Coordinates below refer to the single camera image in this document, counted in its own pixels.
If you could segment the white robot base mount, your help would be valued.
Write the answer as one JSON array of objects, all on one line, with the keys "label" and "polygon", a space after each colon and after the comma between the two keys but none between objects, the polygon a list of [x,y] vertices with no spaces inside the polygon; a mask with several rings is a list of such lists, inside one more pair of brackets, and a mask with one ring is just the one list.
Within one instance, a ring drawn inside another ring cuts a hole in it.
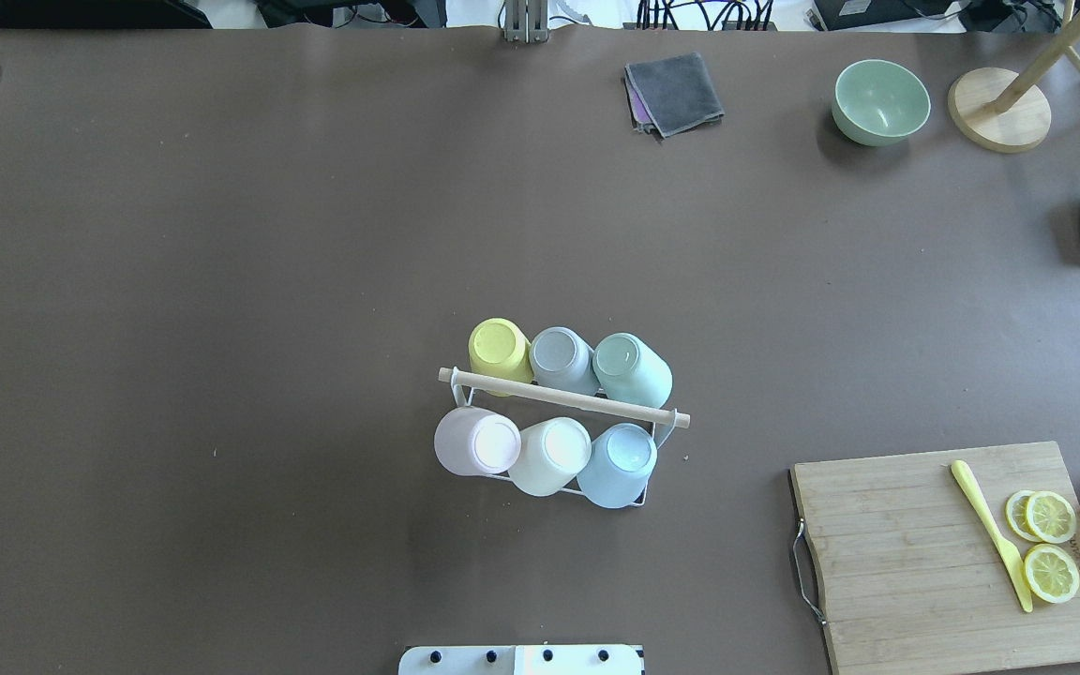
[{"label": "white robot base mount", "polygon": [[531,644],[415,646],[399,674],[644,674],[642,646]]}]

